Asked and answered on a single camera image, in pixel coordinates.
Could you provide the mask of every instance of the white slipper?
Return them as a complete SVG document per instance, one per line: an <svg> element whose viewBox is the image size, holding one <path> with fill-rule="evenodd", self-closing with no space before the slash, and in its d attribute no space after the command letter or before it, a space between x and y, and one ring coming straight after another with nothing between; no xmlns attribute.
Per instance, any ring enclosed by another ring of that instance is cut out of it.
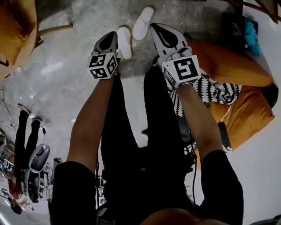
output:
<svg viewBox="0 0 281 225"><path fill-rule="evenodd" d="M118 49L122 52L124 59L130 59L133 56L131 30L126 26L117 29Z"/></svg>
<svg viewBox="0 0 281 225"><path fill-rule="evenodd" d="M142 40L145 38L154 11L154 8L152 8L151 6L147 6L141 12L139 18L137 19L133 27L133 37L136 40Z"/></svg>

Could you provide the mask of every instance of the floor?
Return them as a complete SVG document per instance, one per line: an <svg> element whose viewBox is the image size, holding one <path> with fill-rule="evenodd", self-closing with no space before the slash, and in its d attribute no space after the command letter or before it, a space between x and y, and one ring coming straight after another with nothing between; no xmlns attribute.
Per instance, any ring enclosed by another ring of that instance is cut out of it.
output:
<svg viewBox="0 0 281 225"><path fill-rule="evenodd" d="M43 119L46 128L44 143L51 148L51 157L66 159L73 123L95 87L97 81L86 71L87 57L95 42L120 25L133 28L146 5L153 5L153 22L165 23L188 32L195 39L219 42L221 14L231 11L228 3L208 0L42 0L39 1L40 29L73 22L74 28L45 36L29 62L5 79L1 88L5 102L18 124L17 104L28 107L32 114ZM124 87L125 102L133 133L139 146L145 146L147 128L143 81L157 52L150 33L144 40L133 40L134 57L122 60L119 70ZM0 127L12 141L16 131L10 126L13 119L0 103ZM43 142L40 131L38 144Z"/></svg>

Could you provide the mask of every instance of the white cube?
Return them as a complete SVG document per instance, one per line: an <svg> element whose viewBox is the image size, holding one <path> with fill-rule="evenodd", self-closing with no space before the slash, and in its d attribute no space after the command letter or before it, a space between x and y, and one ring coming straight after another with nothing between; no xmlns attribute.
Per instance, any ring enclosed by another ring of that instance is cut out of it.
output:
<svg viewBox="0 0 281 225"><path fill-rule="evenodd" d="M87 70L95 79L109 79L117 68L115 53L106 53L90 56Z"/></svg>
<svg viewBox="0 0 281 225"><path fill-rule="evenodd" d="M196 55L164 62L162 71L175 88L192 84L201 78Z"/></svg>

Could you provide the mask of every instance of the blue plush toy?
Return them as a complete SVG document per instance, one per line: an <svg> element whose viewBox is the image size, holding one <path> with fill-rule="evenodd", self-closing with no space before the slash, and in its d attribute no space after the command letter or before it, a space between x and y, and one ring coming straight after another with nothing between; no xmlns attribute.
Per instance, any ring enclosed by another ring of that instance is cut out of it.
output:
<svg viewBox="0 0 281 225"><path fill-rule="evenodd" d="M260 56L261 50L258 43L258 35L254 29L254 24L250 20L246 22L245 42L254 56Z"/></svg>

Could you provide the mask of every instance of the black sleeve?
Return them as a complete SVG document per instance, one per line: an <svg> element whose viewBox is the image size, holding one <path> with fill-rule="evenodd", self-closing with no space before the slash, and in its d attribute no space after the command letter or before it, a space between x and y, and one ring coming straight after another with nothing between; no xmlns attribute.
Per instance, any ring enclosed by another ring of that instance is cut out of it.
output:
<svg viewBox="0 0 281 225"><path fill-rule="evenodd" d="M49 206L52 225L96 224L95 176L77 162L59 164Z"/></svg>
<svg viewBox="0 0 281 225"><path fill-rule="evenodd" d="M226 154L216 150L206 155L202 161L201 173L205 199L200 206L200 217L230 225L242 224L243 190Z"/></svg>

